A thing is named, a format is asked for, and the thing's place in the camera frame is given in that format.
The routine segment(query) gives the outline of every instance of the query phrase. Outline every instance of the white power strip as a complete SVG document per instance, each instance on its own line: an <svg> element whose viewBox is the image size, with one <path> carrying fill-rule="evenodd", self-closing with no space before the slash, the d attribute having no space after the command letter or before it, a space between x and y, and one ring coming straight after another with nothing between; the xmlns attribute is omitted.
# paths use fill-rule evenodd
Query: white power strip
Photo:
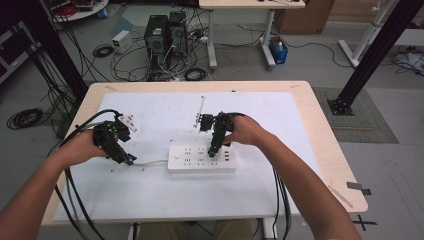
<svg viewBox="0 0 424 240"><path fill-rule="evenodd" d="M219 150L209 157L206 146L171 146L168 169L171 173L235 172L237 161L234 147Z"/></svg>

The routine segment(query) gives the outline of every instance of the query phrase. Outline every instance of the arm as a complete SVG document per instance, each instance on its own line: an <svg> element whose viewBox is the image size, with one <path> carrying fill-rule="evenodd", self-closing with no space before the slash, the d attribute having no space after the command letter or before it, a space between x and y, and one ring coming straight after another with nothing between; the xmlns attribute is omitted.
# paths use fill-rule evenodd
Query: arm
<svg viewBox="0 0 424 240"><path fill-rule="evenodd" d="M62 171L96 156L106 153L93 145L92 131L85 131L48 157L1 211L0 239L36 239Z"/></svg>
<svg viewBox="0 0 424 240"><path fill-rule="evenodd" d="M315 239L360 239L345 208L307 164L250 117L234 117L236 141L258 147L284 181Z"/></svg>

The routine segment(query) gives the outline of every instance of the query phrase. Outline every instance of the forearm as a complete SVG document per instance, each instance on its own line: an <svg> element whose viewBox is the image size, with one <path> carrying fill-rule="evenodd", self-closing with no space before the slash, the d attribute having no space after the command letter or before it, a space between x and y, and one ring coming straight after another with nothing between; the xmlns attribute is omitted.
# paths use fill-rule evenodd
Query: forearm
<svg viewBox="0 0 424 240"><path fill-rule="evenodd" d="M0 239L36 239L38 230L64 166L48 158L25 182L0 213Z"/></svg>
<svg viewBox="0 0 424 240"><path fill-rule="evenodd" d="M284 181L315 238L359 239L344 207L312 169L276 136L261 138L258 148Z"/></svg>

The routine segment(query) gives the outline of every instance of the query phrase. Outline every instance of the hand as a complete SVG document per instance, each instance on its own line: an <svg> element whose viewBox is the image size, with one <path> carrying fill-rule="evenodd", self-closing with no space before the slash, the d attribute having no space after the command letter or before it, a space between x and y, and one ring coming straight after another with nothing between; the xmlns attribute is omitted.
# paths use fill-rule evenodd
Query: hand
<svg viewBox="0 0 424 240"><path fill-rule="evenodd" d="M93 131L87 130L69 140L53 156L59 157L66 168L86 162L93 157L107 157L107 154L94 145Z"/></svg>
<svg viewBox="0 0 424 240"><path fill-rule="evenodd" d="M239 142L257 146L262 136L270 134L249 116L232 117L231 121L234 124L234 132L225 137L224 144Z"/></svg>

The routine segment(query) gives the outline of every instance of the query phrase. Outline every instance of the black metal pole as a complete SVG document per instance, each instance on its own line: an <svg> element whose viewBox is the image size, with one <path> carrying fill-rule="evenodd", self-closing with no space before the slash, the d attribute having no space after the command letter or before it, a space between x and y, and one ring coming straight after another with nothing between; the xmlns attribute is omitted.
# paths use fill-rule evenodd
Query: black metal pole
<svg viewBox="0 0 424 240"><path fill-rule="evenodd" d="M63 46L59 35L49 21L46 10L40 0L11 0L12 9L18 11L25 26L36 41L40 42L68 84L79 106L88 91L88 87L78 72L74 62Z"/></svg>
<svg viewBox="0 0 424 240"><path fill-rule="evenodd" d="M350 114L356 96L423 5L424 0L399 1L342 92L336 100L329 100L334 115Z"/></svg>

